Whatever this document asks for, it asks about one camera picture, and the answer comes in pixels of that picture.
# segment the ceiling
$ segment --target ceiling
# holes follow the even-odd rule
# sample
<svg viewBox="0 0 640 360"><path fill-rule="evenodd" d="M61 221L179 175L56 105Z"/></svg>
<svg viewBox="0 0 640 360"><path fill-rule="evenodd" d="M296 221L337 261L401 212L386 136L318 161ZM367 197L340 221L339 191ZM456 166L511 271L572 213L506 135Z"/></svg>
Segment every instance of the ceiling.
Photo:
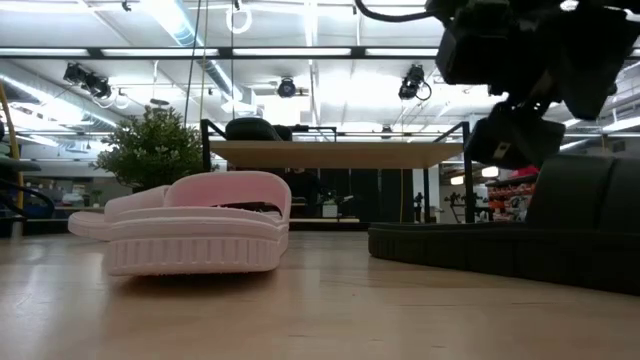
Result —
<svg viewBox="0 0 640 360"><path fill-rule="evenodd" d="M125 12L120 1L111 0L0 0L0 28L3 32L0 46L176 46L176 41L154 15L155 8L149 8L159 7L168 1L172 0L129 1L132 11ZM243 9L251 11L251 26L244 33L232 34L226 24L231 2L208 3L208 17L207 11L200 11L198 32L202 39L206 37L206 46L210 48L437 46L443 33L441 24L435 19L390 24L354 15L351 0L318 0L317 5L310 1L310 6L305 6L305 0L252 0L243 4ZM417 12L424 6L424 0L370 0L366 3L389 14ZM184 0L183 4L195 23L198 1ZM242 25L244 16L234 16L234 21L238 22L236 27ZM36 79L59 85L62 89L68 87L62 80L67 61L10 62L36 76ZM115 122L120 116L141 114L152 97L167 100L184 113L188 89L191 98L187 114L189 123L197 123L201 114L218 124L225 124L233 117L223 110L221 106L226 100L197 64L194 64L189 77L190 61L162 60L158 63L156 76L153 61L82 60L79 63L108 77L114 93L120 91L123 94L100 103L102 107L110 105L107 111ZM218 63L234 83L254 90L256 103L266 107L265 118L274 124L310 124L314 118L310 97L280 100L273 96L282 77L292 77L301 88L308 89L313 85L317 110L315 124L337 126L343 131L380 131L382 125L391 125L394 131L426 131L429 125L455 125L461 120L478 119L501 100L500 97L489 97L486 87L443 84L433 61L429 60L316 60L311 66L307 60L222 60ZM428 76L433 95L426 102L401 101L398 98L401 79L412 64L422 65ZM621 76L618 96L612 97L610 102L637 93L636 73L639 70L634 68ZM91 98L85 91L77 87L68 91L82 97L82 104L91 104ZM283 109L296 114L293 117L283 114ZM566 121L572 116L563 105L558 105L549 110L547 118ZM608 121L611 120L605 118L598 125Z"/></svg>

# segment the security camera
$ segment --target security camera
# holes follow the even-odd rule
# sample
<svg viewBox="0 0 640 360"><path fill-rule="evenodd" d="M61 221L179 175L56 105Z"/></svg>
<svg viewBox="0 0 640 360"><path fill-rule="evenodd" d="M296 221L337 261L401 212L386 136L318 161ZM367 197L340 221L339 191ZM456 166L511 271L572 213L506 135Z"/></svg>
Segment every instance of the security camera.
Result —
<svg viewBox="0 0 640 360"><path fill-rule="evenodd" d="M296 95L296 85L292 78L283 78L278 86L278 96L281 98L292 98Z"/></svg>

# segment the yellow pole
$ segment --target yellow pole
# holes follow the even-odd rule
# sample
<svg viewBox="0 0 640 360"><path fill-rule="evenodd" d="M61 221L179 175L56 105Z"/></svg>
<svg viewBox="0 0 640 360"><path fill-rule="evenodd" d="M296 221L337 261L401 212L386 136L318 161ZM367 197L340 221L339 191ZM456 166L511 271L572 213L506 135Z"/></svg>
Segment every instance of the yellow pole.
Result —
<svg viewBox="0 0 640 360"><path fill-rule="evenodd" d="M18 148L18 140L16 139L16 130L11 122L11 114L9 113L9 102L7 101L7 95L4 92L4 86L0 81L0 101L2 101L2 109L4 109L4 115L7 118L7 127L9 127L9 141L11 145L11 157L15 160L20 160L20 148ZM24 178L22 173L18 172L18 185L24 186ZM24 205L24 193L18 191L18 208L22 210Z"/></svg>

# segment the pink slipper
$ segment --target pink slipper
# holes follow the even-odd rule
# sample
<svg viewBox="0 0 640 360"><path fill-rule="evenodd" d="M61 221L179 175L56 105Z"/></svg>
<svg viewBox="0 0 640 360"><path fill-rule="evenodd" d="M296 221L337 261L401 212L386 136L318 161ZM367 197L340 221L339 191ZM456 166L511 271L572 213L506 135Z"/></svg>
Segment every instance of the pink slipper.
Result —
<svg viewBox="0 0 640 360"><path fill-rule="evenodd" d="M111 240L111 225L117 215L136 209L157 208L164 204L169 186L160 186L107 202L104 214L81 211L71 214L68 228L72 234L97 240Z"/></svg>
<svg viewBox="0 0 640 360"><path fill-rule="evenodd" d="M268 271L287 249L291 192L275 175L193 175L169 187L163 200L156 208L115 215L105 258L109 274ZM273 204L282 216L212 207L252 202Z"/></svg>

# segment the wooden floor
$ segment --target wooden floor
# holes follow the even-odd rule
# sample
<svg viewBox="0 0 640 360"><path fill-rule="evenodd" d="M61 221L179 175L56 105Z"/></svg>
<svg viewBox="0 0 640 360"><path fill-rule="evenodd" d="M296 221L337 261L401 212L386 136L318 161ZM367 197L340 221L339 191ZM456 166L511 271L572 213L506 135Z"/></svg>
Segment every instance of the wooden floor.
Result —
<svg viewBox="0 0 640 360"><path fill-rule="evenodd" d="M369 257L293 233L277 271L108 278L105 245L0 241L0 359L640 359L640 299Z"/></svg>

